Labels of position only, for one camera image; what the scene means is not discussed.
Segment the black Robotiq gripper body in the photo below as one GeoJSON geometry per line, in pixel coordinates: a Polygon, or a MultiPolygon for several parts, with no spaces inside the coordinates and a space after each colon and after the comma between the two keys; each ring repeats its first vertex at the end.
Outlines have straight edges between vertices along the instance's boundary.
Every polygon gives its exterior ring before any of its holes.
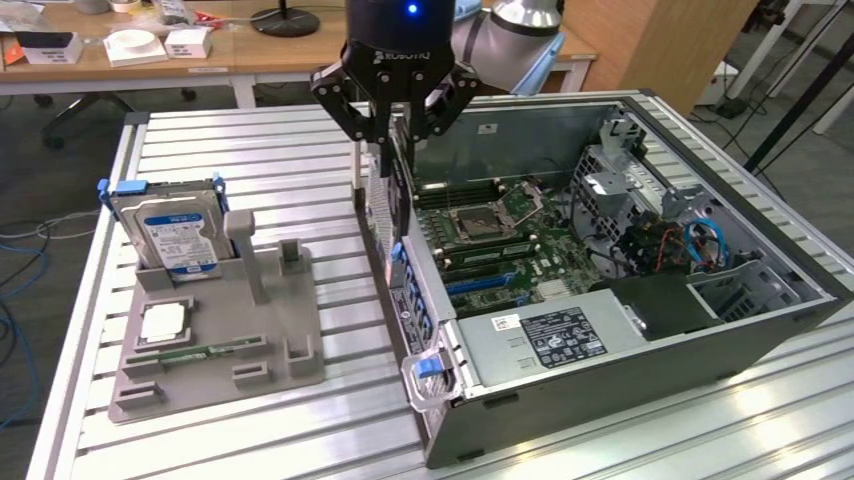
{"type": "Polygon", "coordinates": [[[376,103],[454,98],[452,1],[348,1],[342,67],[376,103]]]}

